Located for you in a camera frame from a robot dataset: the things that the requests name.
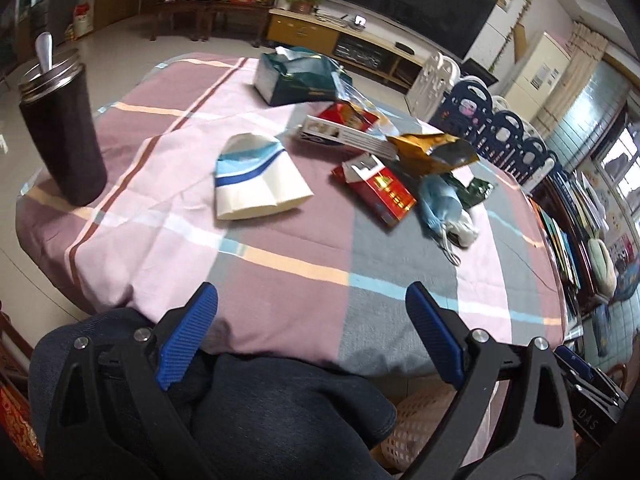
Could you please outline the red cigarette pack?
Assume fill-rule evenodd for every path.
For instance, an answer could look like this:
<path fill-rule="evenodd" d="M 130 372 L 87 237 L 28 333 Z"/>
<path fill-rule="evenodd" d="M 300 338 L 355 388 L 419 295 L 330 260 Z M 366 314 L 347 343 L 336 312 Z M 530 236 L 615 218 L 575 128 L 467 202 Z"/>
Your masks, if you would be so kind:
<path fill-rule="evenodd" d="M 416 204 L 408 188 L 373 154 L 362 154 L 334 167 L 332 176 L 365 203 L 384 226 L 393 228 Z"/>

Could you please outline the plaid pink grey tablecloth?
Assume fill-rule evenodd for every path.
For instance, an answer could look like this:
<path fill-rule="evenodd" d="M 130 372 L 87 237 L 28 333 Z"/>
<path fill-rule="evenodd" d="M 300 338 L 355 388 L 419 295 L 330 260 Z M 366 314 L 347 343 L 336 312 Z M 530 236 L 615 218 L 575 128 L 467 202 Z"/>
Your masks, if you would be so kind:
<path fill-rule="evenodd" d="M 207 351 L 290 356 L 368 377 L 433 368 L 405 308 L 413 282 L 498 341 L 563 341 L 559 272 L 508 174 L 489 162 L 456 171 L 494 190 L 473 208 L 480 235 L 454 266 L 415 212 L 386 229 L 333 179 L 341 154 L 299 140 L 308 107 L 267 105 L 252 84 L 256 67 L 207 53 L 158 64 L 96 118 L 108 181 L 93 203 L 70 206 L 47 174 L 17 200 L 18 242 L 64 296 L 87 313 L 132 307 L 158 320 L 211 282 L 219 307 Z M 308 202 L 253 220 L 216 218 L 217 158 L 246 132 L 281 139 Z"/>

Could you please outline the dark green tissue box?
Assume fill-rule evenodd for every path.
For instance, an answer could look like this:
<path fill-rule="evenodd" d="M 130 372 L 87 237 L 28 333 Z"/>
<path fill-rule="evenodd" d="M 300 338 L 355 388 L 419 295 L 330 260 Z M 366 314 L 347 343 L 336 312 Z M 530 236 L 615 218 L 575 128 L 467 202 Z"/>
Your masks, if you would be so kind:
<path fill-rule="evenodd" d="M 333 58 L 306 48 L 263 53 L 253 86 L 270 106 L 346 99 L 352 77 Z"/>

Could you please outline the clear plastic snack bag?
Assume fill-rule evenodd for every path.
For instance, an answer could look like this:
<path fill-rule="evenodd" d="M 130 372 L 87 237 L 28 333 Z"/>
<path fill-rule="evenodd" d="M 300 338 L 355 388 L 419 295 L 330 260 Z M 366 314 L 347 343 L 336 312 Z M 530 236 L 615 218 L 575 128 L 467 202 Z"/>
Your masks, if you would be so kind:
<path fill-rule="evenodd" d="M 332 79 L 334 82 L 336 102 L 349 102 L 352 103 L 352 105 L 361 107 L 368 112 L 378 115 L 378 122 L 370 129 L 378 128 L 386 122 L 386 117 L 382 110 L 377 108 L 352 84 L 352 78 L 350 78 L 344 70 L 337 70 L 336 72 L 333 72 Z"/>

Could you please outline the dark denim trouser leg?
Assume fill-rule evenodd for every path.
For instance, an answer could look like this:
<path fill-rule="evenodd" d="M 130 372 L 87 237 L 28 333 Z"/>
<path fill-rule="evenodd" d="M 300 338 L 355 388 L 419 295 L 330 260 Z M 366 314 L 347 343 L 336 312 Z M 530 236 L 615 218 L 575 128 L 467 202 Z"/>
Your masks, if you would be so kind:
<path fill-rule="evenodd" d="M 50 479 L 383 479 L 396 422 L 367 379 L 271 356 L 198 352 L 180 382 L 130 392 L 122 348 L 149 321 L 116 309 L 43 336 L 32 426 Z"/>

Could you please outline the row of children's books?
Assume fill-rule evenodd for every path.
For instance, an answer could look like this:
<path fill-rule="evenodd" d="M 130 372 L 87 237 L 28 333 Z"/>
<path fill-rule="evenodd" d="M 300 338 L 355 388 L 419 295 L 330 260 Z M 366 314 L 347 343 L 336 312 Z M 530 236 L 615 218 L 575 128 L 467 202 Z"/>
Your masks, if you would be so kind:
<path fill-rule="evenodd" d="M 577 196 L 562 171 L 551 171 L 532 199 L 547 230 L 568 304 L 584 318 L 608 298 L 600 293 L 588 254 L 590 237 L 579 215 Z"/>

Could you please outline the blue face mask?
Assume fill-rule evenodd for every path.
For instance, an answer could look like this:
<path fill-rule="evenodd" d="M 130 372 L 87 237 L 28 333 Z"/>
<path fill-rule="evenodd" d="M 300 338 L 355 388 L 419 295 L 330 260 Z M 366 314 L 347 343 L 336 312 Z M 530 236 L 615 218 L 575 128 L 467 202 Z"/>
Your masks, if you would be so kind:
<path fill-rule="evenodd" d="M 449 249 L 450 235 L 464 249 L 478 239 L 480 233 L 456 190 L 441 176 L 428 174 L 420 180 L 418 205 L 421 220 L 441 248 Z"/>

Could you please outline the white blue paper package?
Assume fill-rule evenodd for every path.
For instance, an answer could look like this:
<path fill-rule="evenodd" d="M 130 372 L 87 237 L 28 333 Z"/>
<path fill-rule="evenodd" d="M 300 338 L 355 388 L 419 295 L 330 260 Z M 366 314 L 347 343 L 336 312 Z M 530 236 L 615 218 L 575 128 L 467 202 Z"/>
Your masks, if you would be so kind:
<path fill-rule="evenodd" d="M 247 220 L 280 214 L 306 203 L 314 192 L 284 145 L 274 136 L 232 136 L 215 167 L 218 220 Z"/>

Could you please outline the red snack wrapper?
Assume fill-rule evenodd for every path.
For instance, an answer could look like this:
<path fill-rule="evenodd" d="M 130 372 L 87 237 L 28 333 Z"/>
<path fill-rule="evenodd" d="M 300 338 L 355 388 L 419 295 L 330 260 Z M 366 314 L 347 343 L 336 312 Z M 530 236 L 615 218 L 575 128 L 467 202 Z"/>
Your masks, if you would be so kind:
<path fill-rule="evenodd" d="M 349 102 L 334 102 L 318 117 L 362 132 L 366 132 L 378 122 L 378 115 Z"/>

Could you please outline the white long carton box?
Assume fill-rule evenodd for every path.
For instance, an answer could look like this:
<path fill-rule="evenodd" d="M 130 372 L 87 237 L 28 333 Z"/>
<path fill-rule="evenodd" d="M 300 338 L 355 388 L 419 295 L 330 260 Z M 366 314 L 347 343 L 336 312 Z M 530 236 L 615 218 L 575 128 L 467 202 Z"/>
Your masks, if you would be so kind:
<path fill-rule="evenodd" d="M 397 159 L 396 148 L 385 136 L 363 132 L 320 117 L 308 115 L 300 126 L 299 133 L 306 140 L 331 145 L 341 144 L 360 152 L 371 153 L 378 158 Z"/>

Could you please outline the white standing air conditioner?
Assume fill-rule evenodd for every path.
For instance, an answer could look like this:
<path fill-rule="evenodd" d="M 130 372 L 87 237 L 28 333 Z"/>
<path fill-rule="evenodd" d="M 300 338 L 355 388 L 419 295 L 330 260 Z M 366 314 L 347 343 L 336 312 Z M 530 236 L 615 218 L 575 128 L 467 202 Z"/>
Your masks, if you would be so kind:
<path fill-rule="evenodd" d="M 515 63 L 500 96 L 523 122 L 532 122 L 570 64 L 570 55 L 548 32 L 540 32 Z"/>

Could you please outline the navy white baby fence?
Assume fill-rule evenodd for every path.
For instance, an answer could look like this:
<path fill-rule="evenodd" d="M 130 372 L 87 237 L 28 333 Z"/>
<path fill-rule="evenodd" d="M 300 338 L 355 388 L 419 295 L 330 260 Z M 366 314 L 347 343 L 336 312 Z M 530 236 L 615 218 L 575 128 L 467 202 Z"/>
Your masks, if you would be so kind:
<path fill-rule="evenodd" d="M 480 157 L 510 174 L 526 194 L 555 170 L 558 159 L 534 128 L 493 96 L 477 76 L 464 76 L 439 52 L 422 64 L 405 95 L 409 113 L 470 142 Z"/>

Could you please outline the woven plastic trash basket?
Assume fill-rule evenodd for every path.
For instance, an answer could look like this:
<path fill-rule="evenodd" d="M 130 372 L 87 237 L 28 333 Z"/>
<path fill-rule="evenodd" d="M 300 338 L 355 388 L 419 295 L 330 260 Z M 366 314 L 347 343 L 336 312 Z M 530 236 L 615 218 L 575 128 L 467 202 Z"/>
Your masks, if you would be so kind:
<path fill-rule="evenodd" d="M 404 472 L 434 436 L 457 391 L 435 376 L 410 379 L 409 394 L 394 400 L 396 424 L 372 452 L 385 469 Z"/>

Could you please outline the dark green snack wrapper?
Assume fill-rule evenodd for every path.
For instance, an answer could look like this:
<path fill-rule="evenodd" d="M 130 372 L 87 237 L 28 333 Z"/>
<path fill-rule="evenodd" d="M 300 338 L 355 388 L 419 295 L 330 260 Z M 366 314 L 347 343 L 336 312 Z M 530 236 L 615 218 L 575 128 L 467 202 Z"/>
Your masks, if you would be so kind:
<path fill-rule="evenodd" d="M 477 177 L 472 177 L 469 184 L 463 184 L 451 172 L 443 174 L 442 180 L 454 189 L 465 210 L 484 203 L 496 187 L 493 183 Z"/>

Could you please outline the yellow snack bag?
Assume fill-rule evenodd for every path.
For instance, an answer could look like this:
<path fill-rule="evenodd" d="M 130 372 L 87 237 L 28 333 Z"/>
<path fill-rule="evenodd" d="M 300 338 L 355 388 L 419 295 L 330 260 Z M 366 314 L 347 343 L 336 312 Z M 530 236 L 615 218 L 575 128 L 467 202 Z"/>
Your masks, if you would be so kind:
<path fill-rule="evenodd" d="M 449 133 L 407 133 L 386 140 L 396 148 L 401 169 L 416 178 L 448 174 L 480 159 L 471 143 Z"/>

